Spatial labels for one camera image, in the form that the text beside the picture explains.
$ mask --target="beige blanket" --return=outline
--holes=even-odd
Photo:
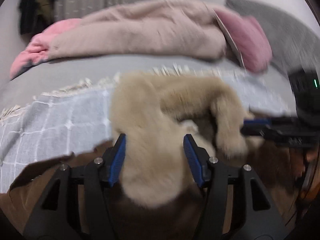
[[[123,53],[219,58],[226,40],[214,9],[234,14],[199,0],[148,0],[107,8],[58,35],[49,59]]]

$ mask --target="black gripper frame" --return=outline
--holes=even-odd
[[[207,187],[206,203],[193,240],[283,240],[288,232],[257,173],[249,166],[234,168],[219,161],[211,163],[204,149],[186,135],[203,169]],[[228,185],[233,185],[233,211],[230,231],[222,234]]]
[[[28,219],[23,236],[27,240],[116,240],[108,211],[108,190],[117,181],[118,172],[111,171],[119,150],[124,151],[125,135],[102,156],[103,162],[70,168],[60,166],[44,188]],[[122,166],[124,155],[117,158]],[[78,210],[78,185],[84,185],[85,212],[90,234],[81,232]]]

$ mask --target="checkered blanket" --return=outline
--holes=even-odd
[[[244,107],[283,113],[286,104],[255,78],[242,70],[219,69],[192,72],[188,69],[155,69],[159,75],[217,75],[238,93]],[[114,82],[80,85],[43,94],[24,108],[13,108],[0,119],[0,192],[6,192],[13,180],[29,163],[91,151],[111,138],[108,120]]]

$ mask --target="metal screw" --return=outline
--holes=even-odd
[[[211,163],[217,163],[217,162],[218,162],[218,158],[217,158],[217,157],[210,157],[210,158],[209,158],[209,162],[211,162]]]
[[[67,168],[68,168],[68,165],[65,164],[65,163],[61,164],[60,167],[59,167],[59,169],[60,169],[61,171],[65,171]]]
[[[94,159],[94,163],[95,164],[101,164],[101,163],[103,163],[103,159],[101,157],[95,158]]]
[[[245,171],[251,171],[252,170],[251,166],[248,165],[248,164],[244,165],[243,168],[244,168]]]

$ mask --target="gray bedding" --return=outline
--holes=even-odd
[[[163,65],[172,67],[173,64],[187,65],[194,70],[207,67],[222,67],[230,70],[239,68],[227,59],[207,63],[178,56],[111,55],[57,60],[42,63],[9,82],[0,96],[0,109],[7,109],[15,105],[25,106],[32,102],[34,96],[78,83],[81,79],[89,78],[95,83],[103,77],[113,77],[117,72],[151,70],[153,67]],[[279,94],[288,104],[289,110],[295,112],[294,97],[290,84],[284,76],[269,66],[266,73],[256,77],[270,90]]]

